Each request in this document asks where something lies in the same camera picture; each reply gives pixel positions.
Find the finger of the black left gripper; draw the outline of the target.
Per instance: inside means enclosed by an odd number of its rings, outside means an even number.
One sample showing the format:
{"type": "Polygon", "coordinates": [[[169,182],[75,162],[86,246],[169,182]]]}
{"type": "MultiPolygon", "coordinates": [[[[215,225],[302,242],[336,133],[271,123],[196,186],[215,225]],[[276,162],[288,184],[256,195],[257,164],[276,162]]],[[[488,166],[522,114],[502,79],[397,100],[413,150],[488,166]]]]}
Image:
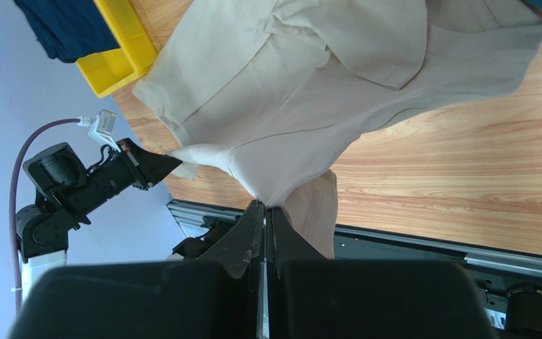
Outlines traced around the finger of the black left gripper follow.
{"type": "Polygon", "coordinates": [[[183,164],[175,157],[151,153],[129,138],[125,139],[125,156],[135,177],[134,186],[156,186],[183,164]]]}

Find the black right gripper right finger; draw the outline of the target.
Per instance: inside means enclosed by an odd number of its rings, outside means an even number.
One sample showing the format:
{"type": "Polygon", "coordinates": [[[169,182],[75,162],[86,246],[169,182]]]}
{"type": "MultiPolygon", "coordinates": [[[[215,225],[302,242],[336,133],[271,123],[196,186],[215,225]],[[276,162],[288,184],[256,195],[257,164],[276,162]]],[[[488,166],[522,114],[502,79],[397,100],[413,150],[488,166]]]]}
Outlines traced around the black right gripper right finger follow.
{"type": "Polygon", "coordinates": [[[330,260],[266,215],[272,338],[486,338],[473,280],[449,261],[330,260]]]}

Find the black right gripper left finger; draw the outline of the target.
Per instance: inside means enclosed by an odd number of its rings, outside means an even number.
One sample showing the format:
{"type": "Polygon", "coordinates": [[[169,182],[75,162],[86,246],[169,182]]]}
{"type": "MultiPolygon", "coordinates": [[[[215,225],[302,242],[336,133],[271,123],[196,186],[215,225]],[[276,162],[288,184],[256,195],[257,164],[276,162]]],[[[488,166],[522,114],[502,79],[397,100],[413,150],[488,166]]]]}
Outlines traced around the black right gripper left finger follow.
{"type": "Polygon", "coordinates": [[[11,338],[260,338],[264,206],[190,261],[68,266],[44,274],[11,338]]]}

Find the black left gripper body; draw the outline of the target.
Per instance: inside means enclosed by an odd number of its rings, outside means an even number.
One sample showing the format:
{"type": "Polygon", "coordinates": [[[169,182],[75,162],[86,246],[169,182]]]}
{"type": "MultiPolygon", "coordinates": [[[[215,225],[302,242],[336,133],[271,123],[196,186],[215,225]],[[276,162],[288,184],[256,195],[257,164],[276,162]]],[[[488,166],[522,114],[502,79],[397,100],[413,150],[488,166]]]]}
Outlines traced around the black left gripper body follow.
{"type": "Polygon", "coordinates": [[[132,186],[152,187],[152,153],[129,138],[100,148],[99,162],[86,169],[84,184],[66,190],[66,210],[74,217],[85,217],[123,190],[132,186]]]}

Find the beige t-shirt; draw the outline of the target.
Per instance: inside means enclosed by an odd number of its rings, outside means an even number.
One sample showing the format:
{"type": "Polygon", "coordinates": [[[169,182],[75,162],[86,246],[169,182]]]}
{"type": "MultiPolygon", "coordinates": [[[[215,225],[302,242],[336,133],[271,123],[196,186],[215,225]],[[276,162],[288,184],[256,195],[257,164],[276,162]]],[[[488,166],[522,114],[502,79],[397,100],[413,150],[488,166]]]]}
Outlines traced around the beige t-shirt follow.
{"type": "Polygon", "coordinates": [[[332,258],[349,145],[512,93],[541,42],[521,1],[194,1],[133,94],[178,142],[179,176],[223,170],[332,258]]]}

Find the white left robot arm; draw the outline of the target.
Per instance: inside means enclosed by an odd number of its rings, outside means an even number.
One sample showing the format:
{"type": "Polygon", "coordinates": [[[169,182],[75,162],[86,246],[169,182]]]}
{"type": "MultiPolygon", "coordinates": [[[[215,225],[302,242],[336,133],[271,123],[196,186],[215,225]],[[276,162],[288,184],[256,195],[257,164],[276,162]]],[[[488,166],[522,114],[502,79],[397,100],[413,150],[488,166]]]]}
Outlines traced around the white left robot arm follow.
{"type": "Polygon", "coordinates": [[[22,298],[45,272],[66,265],[68,232],[89,225],[91,212],[129,187],[151,189],[181,163],[129,138],[101,146],[100,159],[89,167],[66,142],[26,160],[23,170],[36,197],[16,213],[22,298]]]}

